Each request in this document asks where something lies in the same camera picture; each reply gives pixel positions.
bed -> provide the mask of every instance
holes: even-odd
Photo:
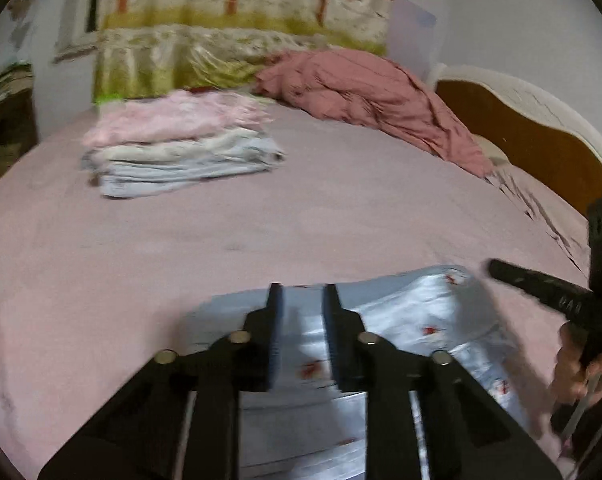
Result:
[[[437,70],[439,95],[512,164],[579,212],[601,195],[602,138],[572,110],[509,76]],[[376,130],[268,111],[288,154],[274,173],[105,200],[78,171],[78,140],[96,120],[87,112],[0,181],[0,446],[14,466],[34,480],[150,356],[183,347],[184,318],[213,296],[450,263],[484,281],[516,335],[515,387],[555,454],[546,386],[561,317],[483,264],[498,257],[579,285],[584,272],[498,187]]]

stack of folded clothes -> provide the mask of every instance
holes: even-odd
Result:
[[[213,177],[271,170],[284,153],[261,131],[262,105],[234,92],[184,90],[102,107],[84,136],[84,167],[103,195],[148,196]]]

human hand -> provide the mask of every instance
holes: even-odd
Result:
[[[550,385],[550,390],[561,404],[574,404],[587,394],[587,380],[597,373],[601,373],[601,378],[590,401],[590,406],[593,406],[602,399],[602,354],[584,370],[578,362],[583,353],[583,344],[574,341],[570,323],[561,327],[559,336],[562,346],[556,354],[554,380]]]

curtain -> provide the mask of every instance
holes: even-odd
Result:
[[[385,52],[392,0],[98,0],[94,94],[232,88],[286,49]]]

screw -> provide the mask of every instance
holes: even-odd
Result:
[[[373,334],[372,332],[361,332],[357,336],[357,339],[364,345],[373,345],[379,341],[379,336],[377,334]]]
[[[235,330],[230,334],[230,336],[228,336],[228,339],[230,339],[230,343],[241,345],[247,343],[250,340],[250,337],[250,332],[246,332],[245,330]]]
[[[447,353],[445,350],[437,350],[432,354],[432,360],[437,365],[449,365],[452,362],[452,356]]]
[[[155,363],[159,365],[169,365],[174,363],[179,354],[174,350],[161,350],[155,354]]]

